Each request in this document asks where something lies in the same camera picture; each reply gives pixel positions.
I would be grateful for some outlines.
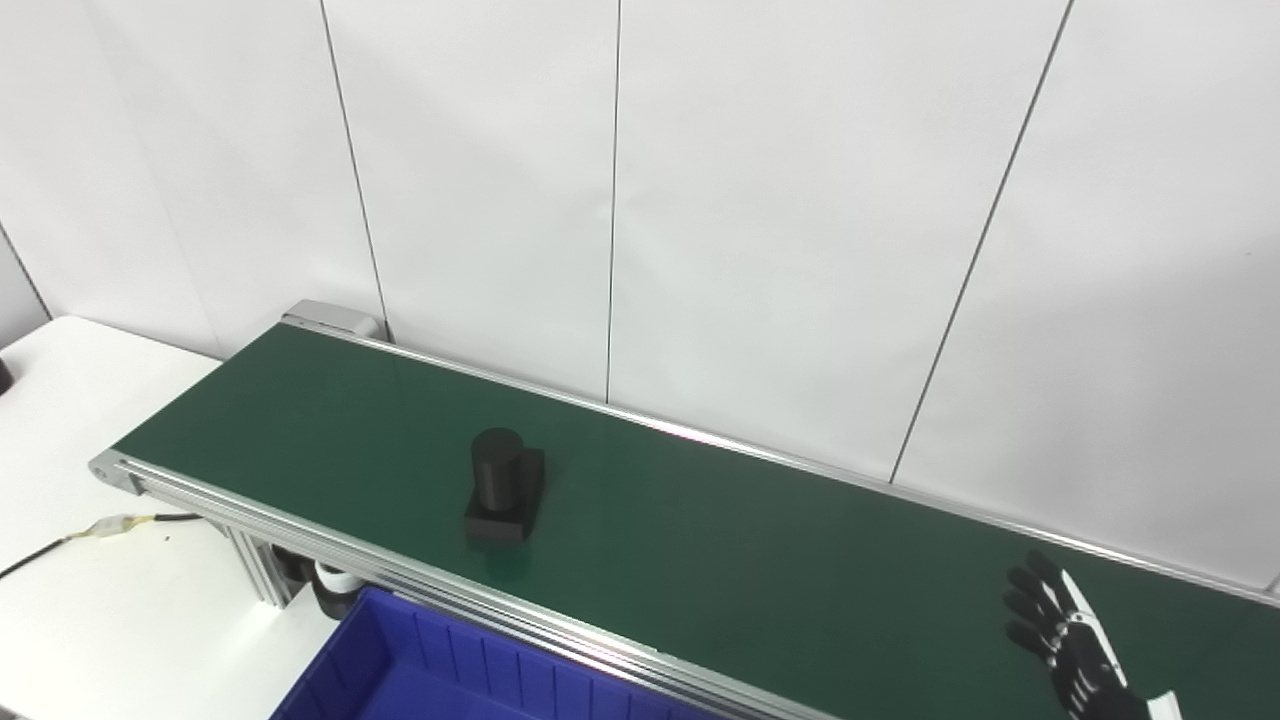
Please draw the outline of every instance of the robotic hand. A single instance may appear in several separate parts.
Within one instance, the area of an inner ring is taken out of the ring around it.
[[[1048,666],[1071,720],[1183,720],[1172,691],[1144,701],[1129,689],[1102,623],[1066,570],[1032,551],[1009,582],[1005,605],[1023,621],[1005,633]]]

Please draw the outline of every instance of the conveyor leg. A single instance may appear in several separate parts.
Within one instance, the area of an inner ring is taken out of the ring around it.
[[[236,555],[239,556],[244,571],[248,573],[257,598],[275,607],[284,607],[293,600],[293,591],[280,573],[280,566],[271,552],[270,543],[260,541],[236,528],[227,528]]]

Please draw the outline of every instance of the blue plastic bin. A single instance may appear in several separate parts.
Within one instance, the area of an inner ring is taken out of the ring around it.
[[[275,720],[718,720],[369,588]]]

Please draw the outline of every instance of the cable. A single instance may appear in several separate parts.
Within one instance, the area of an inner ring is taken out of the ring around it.
[[[32,552],[27,557],[23,557],[22,560],[19,560],[19,561],[14,562],[13,565],[5,568],[4,570],[0,570],[0,580],[3,580],[6,575],[13,574],[15,570],[18,570],[19,568],[22,568],[27,562],[31,562],[32,560],[36,560],[36,559],[38,559],[38,557],[41,557],[44,555],[47,555],[55,547],[63,544],[64,542],[67,542],[69,539],[72,539],[72,538],[70,537],[58,538],[54,542],[46,544],[45,547],[37,550],[36,552]]]
[[[105,538],[109,536],[118,536],[120,533],[127,533],[133,528],[143,523],[180,523],[183,520],[200,520],[200,515],[195,512],[159,512],[156,515],[111,515],[109,518],[102,518],[97,523],[93,523],[87,529],[78,533],[72,533],[69,536],[63,536],[54,542],[46,544],[45,547],[32,552],[27,557],[14,562],[13,565],[0,570],[0,580],[12,575],[14,571],[27,565],[28,562],[44,557],[45,555],[52,552],[59,546],[63,546],[76,538]]]

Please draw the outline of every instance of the black cylinder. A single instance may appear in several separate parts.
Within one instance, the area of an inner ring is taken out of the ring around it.
[[[485,510],[503,512],[520,505],[520,456],[525,442],[516,430],[489,428],[471,441],[471,471],[476,498]]]

